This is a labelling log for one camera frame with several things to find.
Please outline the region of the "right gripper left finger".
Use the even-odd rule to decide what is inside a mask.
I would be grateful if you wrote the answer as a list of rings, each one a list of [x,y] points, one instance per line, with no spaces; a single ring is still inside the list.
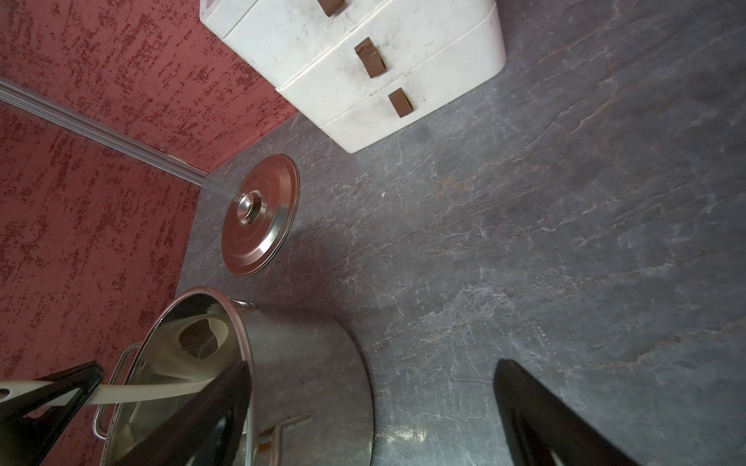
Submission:
[[[250,366],[228,367],[118,465],[230,465],[251,405]]]

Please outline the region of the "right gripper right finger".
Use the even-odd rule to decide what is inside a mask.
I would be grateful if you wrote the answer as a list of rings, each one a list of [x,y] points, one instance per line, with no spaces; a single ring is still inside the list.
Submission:
[[[497,363],[493,391],[515,465],[635,465],[517,361]]]

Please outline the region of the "steel pot lid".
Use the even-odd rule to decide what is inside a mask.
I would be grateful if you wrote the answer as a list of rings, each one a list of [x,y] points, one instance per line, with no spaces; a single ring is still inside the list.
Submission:
[[[297,212],[299,170],[287,155],[270,155],[244,178],[225,215],[221,255],[237,276],[258,273],[279,252]]]

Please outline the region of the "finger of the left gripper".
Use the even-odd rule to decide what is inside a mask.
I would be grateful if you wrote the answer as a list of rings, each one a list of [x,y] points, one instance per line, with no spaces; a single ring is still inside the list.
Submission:
[[[39,465],[85,407],[104,370],[95,361],[42,378],[44,386],[1,403],[1,463]]]

